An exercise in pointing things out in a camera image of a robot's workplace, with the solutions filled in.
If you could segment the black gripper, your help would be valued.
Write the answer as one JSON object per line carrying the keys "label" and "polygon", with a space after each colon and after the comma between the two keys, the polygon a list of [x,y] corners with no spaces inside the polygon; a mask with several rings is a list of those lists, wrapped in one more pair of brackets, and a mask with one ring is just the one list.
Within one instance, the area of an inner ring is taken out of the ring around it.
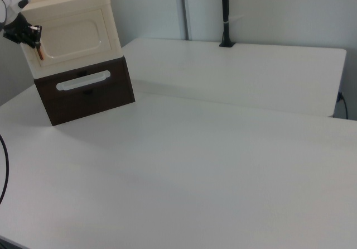
{"label": "black gripper", "polygon": [[19,13],[13,22],[6,25],[3,30],[3,37],[17,44],[24,43],[33,49],[41,47],[41,42],[38,38],[41,37],[42,27],[39,25],[31,26],[22,13]]}

